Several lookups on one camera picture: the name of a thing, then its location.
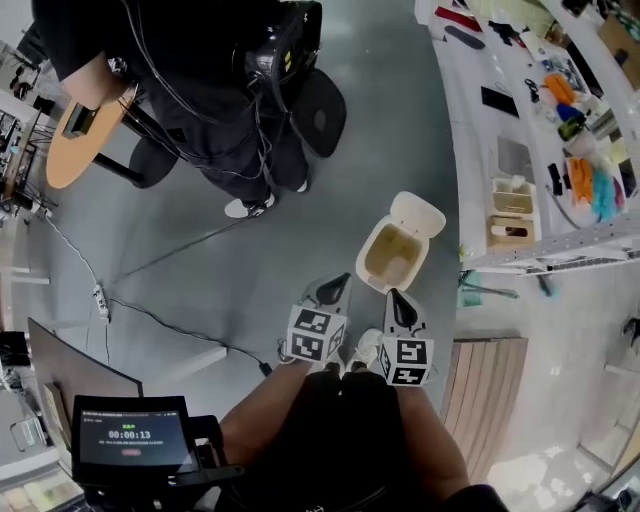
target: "teal object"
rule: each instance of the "teal object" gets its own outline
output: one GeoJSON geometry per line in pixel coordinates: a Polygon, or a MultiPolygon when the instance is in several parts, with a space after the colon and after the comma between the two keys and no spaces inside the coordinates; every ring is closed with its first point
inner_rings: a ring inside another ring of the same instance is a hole
{"type": "MultiPolygon", "coordinates": [[[[465,283],[480,286],[482,284],[480,273],[472,272],[465,280],[465,283]]],[[[476,292],[463,291],[463,286],[458,288],[458,309],[474,306],[482,306],[482,296],[476,292]]]]}
{"type": "Polygon", "coordinates": [[[616,190],[613,178],[608,172],[593,171],[593,202],[591,210],[600,220],[609,220],[616,216],[616,190]]]}

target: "blue object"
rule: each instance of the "blue object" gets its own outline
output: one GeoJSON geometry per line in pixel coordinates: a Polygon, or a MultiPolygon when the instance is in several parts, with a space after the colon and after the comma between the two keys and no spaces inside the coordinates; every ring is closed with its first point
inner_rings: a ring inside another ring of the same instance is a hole
{"type": "Polygon", "coordinates": [[[572,117],[579,118],[580,116],[584,115],[577,108],[570,107],[569,105],[564,105],[563,103],[558,103],[556,110],[558,111],[558,115],[563,122],[568,121],[572,117]]]}
{"type": "Polygon", "coordinates": [[[601,220],[616,216],[616,190],[609,173],[596,169],[593,171],[593,202],[591,210],[601,220]]]}

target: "orange object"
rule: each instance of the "orange object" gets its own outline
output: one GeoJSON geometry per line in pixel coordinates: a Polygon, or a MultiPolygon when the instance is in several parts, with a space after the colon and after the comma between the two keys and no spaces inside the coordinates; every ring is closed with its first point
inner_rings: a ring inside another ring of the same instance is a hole
{"type": "Polygon", "coordinates": [[[584,158],[569,158],[569,179],[573,190],[573,202],[579,203],[586,199],[589,204],[593,202],[593,169],[584,158]]]}
{"type": "Polygon", "coordinates": [[[553,93],[559,103],[571,106],[576,101],[576,94],[567,82],[567,79],[560,73],[553,73],[544,79],[545,85],[553,93]]]}

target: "wooden pallet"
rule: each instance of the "wooden pallet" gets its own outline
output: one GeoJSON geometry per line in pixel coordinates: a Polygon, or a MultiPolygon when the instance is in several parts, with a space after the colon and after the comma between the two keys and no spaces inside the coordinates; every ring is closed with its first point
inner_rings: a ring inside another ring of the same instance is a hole
{"type": "Polygon", "coordinates": [[[498,455],[520,388],[528,340],[455,340],[440,417],[482,483],[498,455]]]}

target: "power strip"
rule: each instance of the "power strip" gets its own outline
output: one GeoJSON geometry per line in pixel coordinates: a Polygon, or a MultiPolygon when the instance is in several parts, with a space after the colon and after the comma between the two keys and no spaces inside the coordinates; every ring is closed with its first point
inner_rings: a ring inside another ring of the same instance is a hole
{"type": "Polygon", "coordinates": [[[99,284],[96,285],[96,287],[93,289],[93,296],[96,299],[96,304],[98,305],[100,318],[106,323],[109,323],[111,321],[111,316],[109,315],[109,305],[107,304],[107,299],[104,296],[102,286],[100,286],[99,284]]]}

